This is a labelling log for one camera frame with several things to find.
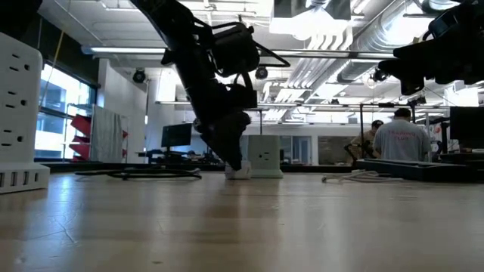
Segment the white cable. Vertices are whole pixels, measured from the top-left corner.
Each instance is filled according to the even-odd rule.
[[[380,177],[376,171],[365,171],[365,170],[354,170],[350,175],[324,175],[321,179],[322,182],[327,182],[327,180],[336,179],[338,182],[343,182],[344,180],[347,181],[357,181],[363,183],[380,183],[380,182],[389,182],[389,181],[402,181],[402,178],[386,178]]]

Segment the coiled cable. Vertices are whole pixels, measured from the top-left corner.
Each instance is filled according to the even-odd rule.
[[[122,170],[101,170],[92,172],[76,172],[80,176],[107,175],[112,178],[121,178],[124,181],[133,178],[197,178],[202,179],[200,170],[192,171],[156,168],[125,168]]]
[[[321,181],[326,183],[330,179],[336,179],[338,182],[346,181],[356,181],[362,183],[382,183],[382,182],[390,182],[390,181],[402,181],[402,178],[391,178],[391,177],[382,177],[376,171],[365,171],[365,170],[354,170],[350,175],[324,175]]]

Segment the person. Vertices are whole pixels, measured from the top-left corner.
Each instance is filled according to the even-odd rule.
[[[374,141],[374,138],[375,138],[375,134],[377,133],[378,131],[378,128],[383,125],[383,121],[381,120],[375,120],[371,123],[371,130],[369,131],[366,131],[363,133],[363,144],[367,144],[368,145],[368,148],[371,150],[372,149],[372,145],[373,145],[373,141]],[[355,137],[352,141],[351,141],[351,144],[359,144],[361,145],[361,134],[358,135],[357,137]],[[361,158],[361,148],[357,148],[357,147],[350,147],[349,148],[351,150],[351,152],[353,153],[353,155],[357,158],[357,159],[360,159]],[[376,158],[379,158],[380,157],[380,154],[373,151],[373,156],[376,157]]]
[[[408,109],[395,111],[393,121],[378,129],[373,142],[381,159],[422,162],[431,151],[430,138],[423,129],[410,123]]]

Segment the hanging wire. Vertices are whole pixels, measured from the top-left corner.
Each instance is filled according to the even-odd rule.
[[[67,6],[67,13],[70,12],[71,4],[72,4],[72,0],[69,0],[69,4]],[[60,32],[59,41],[57,42],[57,48],[55,50],[55,55],[54,55],[54,62],[52,63],[52,70],[51,70],[50,74],[48,75],[48,79],[47,79],[47,82],[45,83],[45,87],[44,87],[44,93],[42,94],[42,98],[39,101],[39,110],[42,108],[42,105],[44,104],[45,99],[47,97],[48,86],[51,82],[52,74],[54,73],[54,68],[57,65],[57,59],[59,58],[59,52],[61,51],[61,46],[62,46],[63,40],[64,40],[64,31],[62,30],[62,32]]]

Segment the light wood floor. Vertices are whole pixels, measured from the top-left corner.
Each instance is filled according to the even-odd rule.
[[[483,271],[484,186],[119,181],[0,195],[0,271]]]

